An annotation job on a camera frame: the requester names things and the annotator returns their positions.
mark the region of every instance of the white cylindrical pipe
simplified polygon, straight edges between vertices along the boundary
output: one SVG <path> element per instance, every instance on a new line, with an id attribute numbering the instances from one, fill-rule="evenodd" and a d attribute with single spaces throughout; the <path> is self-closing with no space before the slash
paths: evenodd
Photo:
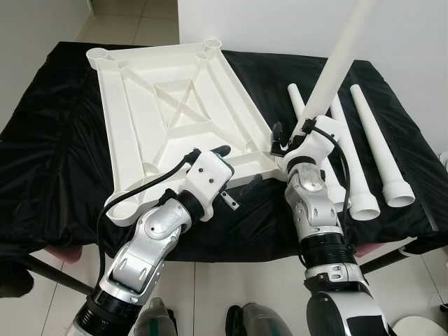
<path id="1" fill-rule="evenodd" d="M 350 12 L 335 47 L 319 76 L 302 117 L 291 135 L 302 135 L 300 129 L 306 119 L 327 113 L 331 101 L 341 87 L 350 66 L 355 60 L 357 46 L 382 0 L 357 0 Z"/>
<path id="2" fill-rule="evenodd" d="M 369 221 L 379 216 L 379 206 L 377 199 L 370 193 L 369 186 L 365 180 L 363 168 L 359 162 L 350 129 L 347 125 L 341 101 L 336 94 L 331 105 L 331 116 L 333 119 L 346 125 L 344 133 L 339 138 L 338 144 L 344 151 L 350 170 L 350 215 L 357 221 Z"/>
<path id="3" fill-rule="evenodd" d="M 293 83 L 288 85 L 288 92 L 289 97 L 291 98 L 291 102 L 293 103 L 295 116 L 297 117 L 297 120 L 299 120 L 300 115 L 305 108 L 305 103 L 303 102 L 302 96 L 300 95 L 299 89 L 296 84 Z M 323 169 L 325 172 L 327 196 L 330 201 L 334 203 L 336 211 L 341 212 L 342 208 L 344 207 L 345 188 L 342 187 L 337 180 L 335 171 L 333 170 L 333 167 L 331 167 L 328 157 L 326 157 L 322 161 L 321 169 Z"/>
<path id="4" fill-rule="evenodd" d="M 415 200 L 412 188 L 403 179 L 377 121 L 372 114 L 372 110 L 370 110 L 365 100 L 363 91 L 361 91 L 359 85 L 352 85 L 350 92 L 355 101 L 356 109 L 363 124 L 373 157 L 377 163 L 379 175 L 381 175 L 381 180 L 383 181 L 383 195 L 387 205 L 393 208 L 399 208 L 412 204 Z"/>

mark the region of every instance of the white plastic pole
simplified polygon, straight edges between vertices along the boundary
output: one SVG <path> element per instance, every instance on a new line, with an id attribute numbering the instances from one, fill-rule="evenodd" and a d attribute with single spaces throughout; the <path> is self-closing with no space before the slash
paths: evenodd
<path id="1" fill-rule="evenodd" d="M 411 186 L 403 179 L 363 91 L 359 85 L 352 85 L 350 92 L 383 181 L 383 195 L 387 205 L 397 208 L 412 204 L 415 196 Z"/>
<path id="2" fill-rule="evenodd" d="M 302 135 L 300 129 L 306 119 L 313 119 L 327 113 L 331 101 L 355 60 L 358 42 L 381 2 L 382 0 L 357 0 L 355 2 L 349 19 L 342 28 L 335 47 L 311 93 L 302 117 L 291 134 L 291 139 L 295 135 Z"/>
<path id="3" fill-rule="evenodd" d="M 349 126 L 342 110 L 341 101 L 336 94 L 331 105 L 331 116 L 333 119 L 346 125 L 344 133 L 339 138 L 338 144 L 344 151 L 350 170 L 350 215 L 357 221 L 369 221 L 379 216 L 377 199 L 370 193 L 369 186 L 365 180 L 363 168 L 359 162 L 353 139 L 351 138 Z"/>
<path id="4" fill-rule="evenodd" d="M 289 97 L 291 98 L 291 102 L 293 103 L 295 116 L 299 120 L 300 115 L 305 108 L 305 103 L 303 102 L 302 96 L 300 95 L 299 89 L 296 84 L 288 85 L 288 92 Z M 341 212 L 342 208 L 344 207 L 345 188 L 342 187 L 337 180 L 335 171 L 333 170 L 333 167 L 331 167 L 330 161 L 327 157 L 322 161 L 321 169 L 325 171 L 327 196 L 330 201 L 335 204 L 336 211 Z"/>

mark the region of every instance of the table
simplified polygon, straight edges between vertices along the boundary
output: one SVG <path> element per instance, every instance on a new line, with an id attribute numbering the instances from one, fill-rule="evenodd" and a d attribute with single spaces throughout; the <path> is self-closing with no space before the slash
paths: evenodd
<path id="1" fill-rule="evenodd" d="M 96 241 L 96 217 L 113 192 L 97 74 L 85 57 L 87 50 L 99 46 L 135 48 L 59 43 L 0 135 L 0 260 L 27 258 L 46 246 Z M 280 121 L 284 132 L 290 134 L 297 120 L 286 87 L 296 83 L 307 101 L 326 59 L 223 54 L 267 124 L 272 127 Z M 402 175 L 414 190 L 416 201 L 410 206 L 389 208 L 384 201 L 382 182 L 349 93 L 354 83 L 361 86 Z M 350 220 L 349 241 L 360 246 L 418 237 L 401 252 L 364 265 L 364 271 L 408 253 L 446 245 L 448 173 L 391 88 L 371 63 L 355 61 L 339 97 L 367 182 L 381 209 L 381 216 L 374 220 Z M 338 157 L 332 154 L 330 161 L 343 181 Z M 215 213 L 219 216 L 185 233 L 168 260 L 261 262 L 297 254 L 298 238 L 283 197 L 285 187 L 283 182 L 268 179 L 251 190 L 229 190 L 241 204 L 238 211 L 217 202 Z M 123 244 L 127 231 L 104 221 L 104 243 L 110 256 Z"/>

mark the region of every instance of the white tile floor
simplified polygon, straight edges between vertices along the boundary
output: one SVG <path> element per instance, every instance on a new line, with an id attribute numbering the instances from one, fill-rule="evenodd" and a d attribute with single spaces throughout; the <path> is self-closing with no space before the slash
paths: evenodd
<path id="1" fill-rule="evenodd" d="M 146 46 L 179 42 L 175 0 L 94 0 L 93 4 L 97 17 L 78 41 Z M 95 283 L 96 246 L 85 246 L 81 261 L 74 265 L 63 265 L 45 251 L 35 255 L 87 284 Z M 447 260 L 440 249 L 367 275 L 390 323 L 421 315 L 447 328 L 448 318 L 438 311 L 440 295 L 448 302 Z M 302 282 L 303 267 L 292 257 L 256 264 L 168 262 L 153 296 L 160 296 L 175 311 L 181 336 L 224 336 L 228 307 L 250 301 L 275 309 L 294 335 L 309 335 L 305 319 L 309 294 Z M 83 295 L 35 276 L 31 293 L 0 300 L 0 333 L 61 336 L 84 301 Z"/>

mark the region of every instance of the white plastic tray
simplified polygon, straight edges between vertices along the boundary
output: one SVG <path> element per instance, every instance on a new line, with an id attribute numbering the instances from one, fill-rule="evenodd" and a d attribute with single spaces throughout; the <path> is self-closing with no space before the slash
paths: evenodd
<path id="1" fill-rule="evenodd" d="M 208 40 L 87 52 L 98 72 L 111 152 L 114 193 L 106 203 L 168 172 L 193 148 L 232 148 L 225 158 L 235 170 L 229 188 L 256 174 L 286 179 L 269 155 L 271 131 L 220 46 Z M 177 190 L 187 168 L 119 203 L 108 217 L 132 224 L 167 188 Z"/>

